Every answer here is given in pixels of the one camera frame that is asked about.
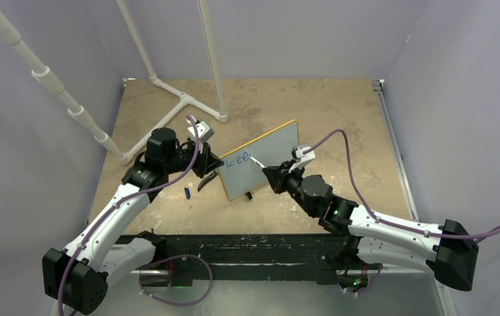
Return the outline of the white marker pen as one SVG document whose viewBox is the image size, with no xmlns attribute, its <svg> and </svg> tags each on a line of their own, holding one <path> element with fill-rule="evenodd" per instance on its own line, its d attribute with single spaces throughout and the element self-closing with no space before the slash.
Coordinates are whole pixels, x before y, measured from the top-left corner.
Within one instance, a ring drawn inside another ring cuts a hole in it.
<svg viewBox="0 0 500 316">
<path fill-rule="evenodd" d="M 261 169 L 264 169 L 264 168 L 265 168 L 265 165 L 263 165 L 263 164 L 262 164 L 260 161 L 258 161 L 256 158 L 254 158 L 254 157 L 250 157 L 250 158 L 251 158 L 251 160 L 252 160 L 252 161 L 253 161 L 253 162 L 254 162 L 257 166 L 259 166 L 259 168 L 261 168 Z"/>
</svg>

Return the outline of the yellow framed whiteboard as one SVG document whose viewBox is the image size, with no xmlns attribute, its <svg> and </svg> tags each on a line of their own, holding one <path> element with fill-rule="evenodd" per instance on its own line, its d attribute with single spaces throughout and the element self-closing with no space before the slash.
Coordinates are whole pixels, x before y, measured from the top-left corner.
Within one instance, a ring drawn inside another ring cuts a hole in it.
<svg viewBox="0 0 500 316">
<path fill-rule="evenodd" d="M 227 200 L 235 201 L 267 184 L 255 159 L 266 167 L 280 165 L 292 159 L 291 149 L 298 143 L 298 121 L 290 120 L 220 156 L 223 165 L 218 175 Z"/>
</svg>

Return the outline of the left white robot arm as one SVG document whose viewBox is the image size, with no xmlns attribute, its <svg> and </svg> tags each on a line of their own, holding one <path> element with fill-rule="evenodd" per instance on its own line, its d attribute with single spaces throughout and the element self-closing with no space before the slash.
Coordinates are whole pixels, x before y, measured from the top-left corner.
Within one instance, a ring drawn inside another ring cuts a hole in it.
<svg viewBox="0 0 500 316">
<path fill-rule="evenodd" d="M 88 315 L 103 301 L 111 284 L 121 276 L 146 264 L 159 269 L 167 252 L 143 238 L 123 250 L 112 249 L 125 228 L 147 208 L 162 189 L 183 178 L 189 171 L 197 177 L 223 165 L 211 152 L 208 140 L 214 131 L 204 122 L 188 128 L 189 137 L 180 143 L 174 130 L 156 128 L 126 171 L 121 185 L 98 216 L 62 250 L 49 249 L 42 259 L 45 293 L 56 300 L 57 312 Z"/>
</svg>

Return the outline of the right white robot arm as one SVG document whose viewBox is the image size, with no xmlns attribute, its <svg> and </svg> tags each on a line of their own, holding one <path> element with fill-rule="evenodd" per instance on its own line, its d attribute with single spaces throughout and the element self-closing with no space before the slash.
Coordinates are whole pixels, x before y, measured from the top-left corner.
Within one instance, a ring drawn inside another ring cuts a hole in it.
<svg viewBox="0 0 500 316">
<path fill-rule="evenodd" d="M 459 222 L 418 223 L 368 211 L 364 205 L 334 194 L 322 176 L 304 176 L 303 169 L 291 169 L 288 161 L 261 171 L 275 194 L 288 193 L 324 230 L 358 239 L 340 250 L 345 266 L 355 268 L 363 262 L 401 265 L 432 272 L 436 280 L 455 290 L 472 290 L 479 246 Z M 365 250 L 365 238 L 393 245 L 398 252 Z"/>
</svg>

